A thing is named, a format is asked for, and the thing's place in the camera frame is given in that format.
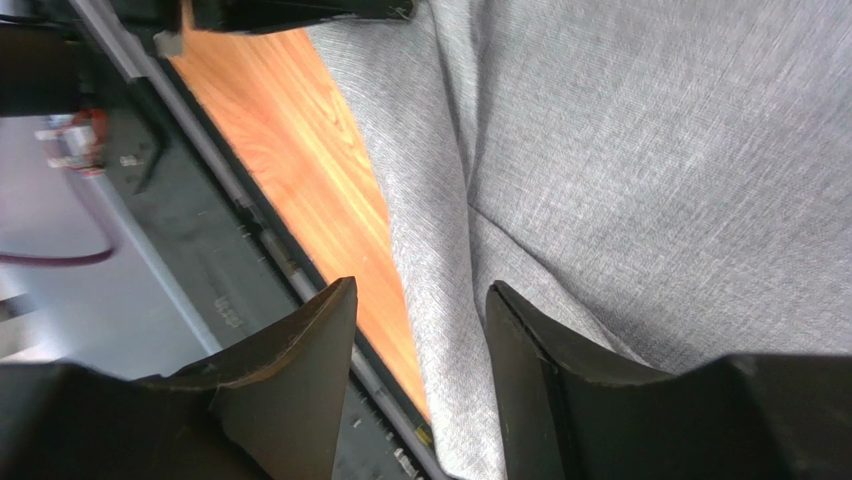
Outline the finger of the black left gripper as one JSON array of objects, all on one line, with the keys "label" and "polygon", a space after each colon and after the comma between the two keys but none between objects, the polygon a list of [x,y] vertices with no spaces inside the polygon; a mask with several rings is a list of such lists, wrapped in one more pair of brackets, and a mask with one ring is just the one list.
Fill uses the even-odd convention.
[{"label": "finger of the black left gripper", "polygon": [[190,3],[193,26],[215,33],[271,34],[338,20],[409,20],[413,0],[207,0]]}]

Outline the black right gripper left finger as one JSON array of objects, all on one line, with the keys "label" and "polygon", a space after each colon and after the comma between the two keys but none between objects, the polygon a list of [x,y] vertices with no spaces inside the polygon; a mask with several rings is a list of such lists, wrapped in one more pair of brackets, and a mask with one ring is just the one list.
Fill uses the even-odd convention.
[{"label": "black right gripper left finger", "polygon": [[121,380],[72,363],[1,369],[5,479],[328,479],[357,285],[175,374]]}]

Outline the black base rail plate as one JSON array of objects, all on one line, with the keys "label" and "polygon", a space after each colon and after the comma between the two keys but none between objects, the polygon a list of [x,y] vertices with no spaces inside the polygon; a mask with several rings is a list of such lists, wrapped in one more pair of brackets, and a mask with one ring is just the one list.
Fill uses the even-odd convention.
[{"label": "black base rail plate", "polygon": [[[228,347],[327,284],[170,61],[154,56],[154,6],[73,1],[112,74],[110,179],[174,285]],[[336,479],[440,479],[431,430],[362,331],[352,346]]]}]

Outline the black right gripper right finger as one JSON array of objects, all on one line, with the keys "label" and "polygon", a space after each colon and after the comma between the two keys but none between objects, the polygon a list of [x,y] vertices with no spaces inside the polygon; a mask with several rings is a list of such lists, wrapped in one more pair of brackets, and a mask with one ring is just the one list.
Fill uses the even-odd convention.
[{"label": "black right gripper right finger", "polygon": [[484,325],[511,479],[847,479],[851,361],[727,355],[680,375],[494,283]]}]

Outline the grey cloth napkin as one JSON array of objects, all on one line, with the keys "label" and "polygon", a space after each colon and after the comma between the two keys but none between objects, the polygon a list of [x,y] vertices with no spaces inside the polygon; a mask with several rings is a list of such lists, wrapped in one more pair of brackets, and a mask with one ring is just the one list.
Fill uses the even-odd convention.
[{"label": "grey cloth napkin", "polygon": [[503,281],[679,373],[851,350],[847,1],[422,1],[310,39],[386,201],[443,469],[506,475]]}]

